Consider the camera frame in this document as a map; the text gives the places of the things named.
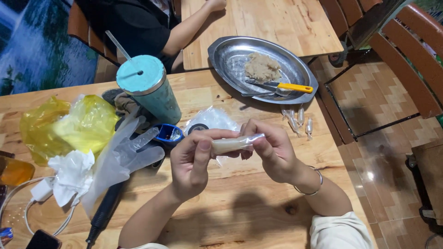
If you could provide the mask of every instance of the black shirt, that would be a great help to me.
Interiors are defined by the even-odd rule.
[[[76,0],[90,21],[91,27],[101,36],[111,31],[129,56],[152,55],[159,58],[171,73],[177,56],[163,55],[171,29],[179,22],[168,16],[150,0]],[[114,47],[107,39],[106,45]]]

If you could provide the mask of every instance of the hand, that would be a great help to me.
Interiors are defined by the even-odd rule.
[[[240,136],[250,136],[256,133],[265,134],[265,138],[259,138],[253,143],[254,150],[263,160],[264,171],[278,183],[296,185],[307,167],[295,156],[286,131],[265,122],[250,119],[247,124],[242,125]],[[248,159],[252,156],[252,152],[242,152],[241,156],[243,159]]]
[[[204,6],[208,6],[211,12],[226,8],[226,0],[206,0]]]
[[[208,163],[212,140],[237,138],[239,132],[209,129],[193,131],[171,151],[172,189],[185,202],[199,195],[208,183]],[[231,153],[228,156],[239,156]]]

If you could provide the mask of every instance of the person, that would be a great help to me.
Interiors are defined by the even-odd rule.
[[[226,0],[207,0],[198,11],[179,22],[170,0],[76,0],[76,3],[96,33],[111,31],[131,57],[156,56],[167,74],[182,69],[181,50],[191,42],[210,13],[226,7]],[[112,47],[109,39],[106,42]]]
[[[119,248],[167,249],[154,242],[177,208],[205,189],[211,141],[256,133],[265,134],[253,142],[254,151],[263,160],[264,171],[272,180],[291,184],[305,193],[307,202],[319,214],[312,219],[312,249],[372,248],[368,230],[353,212],[345,192],[324,176],[321,184],[321,174],[297,159],[285,130],[254,119],[244,124],[240,133],[209,129],[194,131],[183,139],[171,151],[172,183],[126,222],[120,233]],[[243,159],[252,155],[249,151],[241,154]],[[239,156],[239,152],[230,152],[228,156]]]

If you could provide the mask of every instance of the teal tumbler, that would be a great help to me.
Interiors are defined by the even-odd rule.
[[[180,121],[182,113],[158,58],[139,55],[123,63],[117,71],[117,84],[161,123],[174,125]]]

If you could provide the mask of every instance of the yellow knife handle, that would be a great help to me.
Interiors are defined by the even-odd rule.
[[[311,86],[302,86],[302,85],[296,85],[296,84],[289,84],[289,83],[280,83],[277,86],[278,88],[283,89],[289,89],[304,93],[312,93],[313,88]]]

